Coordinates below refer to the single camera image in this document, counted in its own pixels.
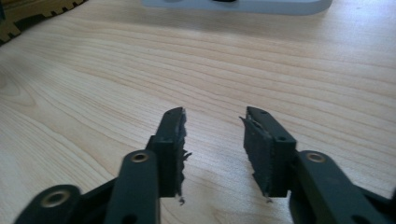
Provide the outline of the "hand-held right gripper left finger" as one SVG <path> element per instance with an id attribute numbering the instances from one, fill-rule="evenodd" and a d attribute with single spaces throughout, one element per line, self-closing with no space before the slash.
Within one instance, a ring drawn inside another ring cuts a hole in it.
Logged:
<path id="1" fill-rule="evenodd" d="M 184 161 L 191 155 L 184 149 L 187 116 L 183 107 L 176 107 L 163 114 L 157 132 L 146 146 L 157 157 L 159 191 L 161 197 L 181 197 L 185 179 Z"/>

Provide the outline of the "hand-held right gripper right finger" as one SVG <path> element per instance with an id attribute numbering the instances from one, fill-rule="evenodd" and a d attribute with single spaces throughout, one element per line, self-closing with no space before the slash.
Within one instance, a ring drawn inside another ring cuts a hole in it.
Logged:
<path id="1" fill-rule="evenodd" d="M 244 123 L 244 149 L 253 177 L 265 197 L 286 197 L 290 188 L 290 165 L 297 141 L 267 111 L 248 106 Z"/>

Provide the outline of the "white two-tier shoe rack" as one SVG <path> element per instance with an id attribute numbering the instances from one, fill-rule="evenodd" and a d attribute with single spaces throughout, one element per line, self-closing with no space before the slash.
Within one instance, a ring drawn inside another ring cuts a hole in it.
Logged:
<path id="1" fill-rule="evenodd" d="M 332 0 L 141 0 L 145 7 L 225 10 L 280 15 L 313 15 Z"/>

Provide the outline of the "tan suede boot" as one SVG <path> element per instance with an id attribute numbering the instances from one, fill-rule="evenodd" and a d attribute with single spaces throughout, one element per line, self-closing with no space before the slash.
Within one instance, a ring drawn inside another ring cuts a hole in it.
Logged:
<path id="1" fill-rule="evenodd" d="M 17 23 L 35 16 L 51 18 L 87 0 L 0 0 L 0 44 L 21 34 Z"/>

